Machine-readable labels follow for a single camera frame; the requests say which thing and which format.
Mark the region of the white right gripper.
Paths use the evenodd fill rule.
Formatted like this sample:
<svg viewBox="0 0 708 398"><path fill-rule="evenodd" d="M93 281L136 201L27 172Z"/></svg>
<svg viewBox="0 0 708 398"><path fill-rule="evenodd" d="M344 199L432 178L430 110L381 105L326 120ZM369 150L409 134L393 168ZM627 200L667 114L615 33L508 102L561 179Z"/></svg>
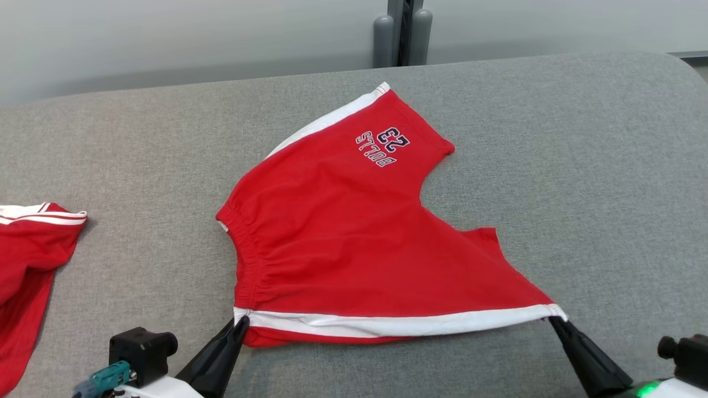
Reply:
<svg viewBox="0 0 708 398"><path fill-rule="evenodd" d="M632 386L634 380L572 322L561 317L550 317L549 322L589 397L611 391L620 392L607 397L707 397L706 377L655 379Z"/></svg>

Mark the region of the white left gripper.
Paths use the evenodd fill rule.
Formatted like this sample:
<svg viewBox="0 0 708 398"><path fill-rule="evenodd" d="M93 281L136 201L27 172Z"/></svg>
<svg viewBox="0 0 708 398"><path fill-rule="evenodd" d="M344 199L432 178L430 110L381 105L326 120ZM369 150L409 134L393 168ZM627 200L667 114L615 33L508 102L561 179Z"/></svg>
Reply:
<svg viewBox="0 0 708 398"><path fill-rule="evenodd" d="M144 387L121 385L114 388L114 397L223 397L249 326L244 317L230 320L175 378L162 377Z"/></svg>

